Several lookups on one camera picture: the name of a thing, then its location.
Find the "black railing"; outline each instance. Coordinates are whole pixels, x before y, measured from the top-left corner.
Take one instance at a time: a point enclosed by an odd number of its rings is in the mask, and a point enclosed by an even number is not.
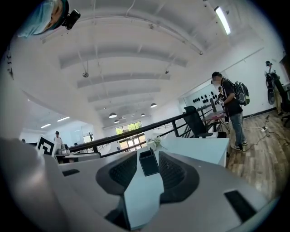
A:
[[[205,114],[204,114],[203,110],[206,109],[206,108],[208,108],[208,107],[210,107],[210,106],[211,105],[204,106],[202,108],[197,109],[197,111],[200,111],[202,113],[201,116],[204,117]],[[181,135],[179,135],[178,129],[181,128],[181,127],[183,127],[183,126],[185,126],[185,125],[187,125],[187,124],[185,123],[185,124],[177,127],[175,121],[177,121],[179,119],[182,119],[182,118],[184,118],[184,117],[186,117],[188,115],[190,115],[190,114],[184,113],[182,115],[178,115],[178,116],[175,116],[175,117],[172,117],[172,118],[169,118],[169,119],[160,121],[160,122],[153,123],[153,124],[148,125],[148,126],[144,126],[144,127],[138,128],[136,130],[131,130],[131,131],[128,131],[128,132],[119,134],[119,135],[114,135],[114,136],[111,136],[111,137],[106,137],[106,138],[99,139],[99,140],[95,140],[95,141],[88,142],[88,143],[85,143],[85,144],[79,144],[79,145],[76,145],[76,146],[72,146],[72,147],[69,147],[69,150],[71,152],[76,152],[76,151],[81,151],[81,150],[93,148],[94,151],[97,152],[98,149],[100,148],[100,146],[103,149],[103,145],[105,145],[105,144],[109,144],[111,142],[115,142],[115,141],[119,141],[119,140],[122,140],[122,139],[126,139],[128,137],[132,137],[134,135],[137,135],[137,134],[140,134],[140,133],[143,133],[143,132],[152,130],[154,128],[158,128],[158,127],[164,126],[164,125],[168,125],[168,124],[171,124],[172,127],[173,127],[173,129],[170,130],[170,131],[167,131],[166,133],[163,133],[163,134],[159,135],[160,137],[161,136],[164,136],[164,135],[166,135],[168,133],[171,133],[171,132],[174,132],[176,137],[183,137],[184,135],[189,135],[190,130],[184,130],[184,133],[181,134]],[[146,142],[142,142],[142,143],[136,144],[136,145],[134,145],[132,147],[128,147],[128,148],[125,148],[125,149],[122,149],[122,150],[118,150],[118,151],[115,151],[115,152],[112,152],[112,153],[103,155],[102,157],[114,155],[114,154],[117,154],[117,153],[126,151],[128,149],[131,149],[133,147],[140,146],[141,144],[144,144],[144,143],[146,143]]]

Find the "backpack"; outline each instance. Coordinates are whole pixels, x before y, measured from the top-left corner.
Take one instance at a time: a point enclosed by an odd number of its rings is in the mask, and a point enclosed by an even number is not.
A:
[[[250,96],[249,96],[248,88],[242,82],[237,81],[233,84],[229,79],[226,79],[226,80],[232,84],[232,88],[235,93],[235,98],[238,100],[239,104],[243,106],[248,105],[250,103]],[[223,88],[223,92],[225,96],[227,97],[227,94],[224,88]]]

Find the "white table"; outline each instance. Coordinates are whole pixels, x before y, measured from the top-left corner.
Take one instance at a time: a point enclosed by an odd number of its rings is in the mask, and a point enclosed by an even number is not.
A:
[[[159,151],[184,155],[190,158],[219,164],[225,167],[227,146],[226,139],[191,139],[191,138],[166,138],[155,156],[159,164]],[[162,178],[159,173],[144,176],[139,154],[148,150],[146,147],[137,150],[137,171],[125,191],[125,203],[131,229],[138,229],[147,224],[158,212],[160,195],[164,192]]]

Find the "extension cord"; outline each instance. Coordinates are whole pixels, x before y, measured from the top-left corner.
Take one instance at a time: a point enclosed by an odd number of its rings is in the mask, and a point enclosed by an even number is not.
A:
[[[268,130],[268,127],[265,127],[265,126],[263,126],[262,129],[261,129],[262,132],[265,132],[267,130]]]

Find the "black t-shirt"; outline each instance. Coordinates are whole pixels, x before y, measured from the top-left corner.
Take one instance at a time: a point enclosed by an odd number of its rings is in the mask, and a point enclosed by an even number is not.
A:
[[[226,98],[231,93],[234,93],[232,83],[229,80],[223,78],[221,81],[221,86],[223,87],[223,100],[226,100]],[[225,104],[225,111],[231,117],[235,114],[241,113],[243,109],[241,108],[238,100],[236,98],[233,98],[229,103]]]

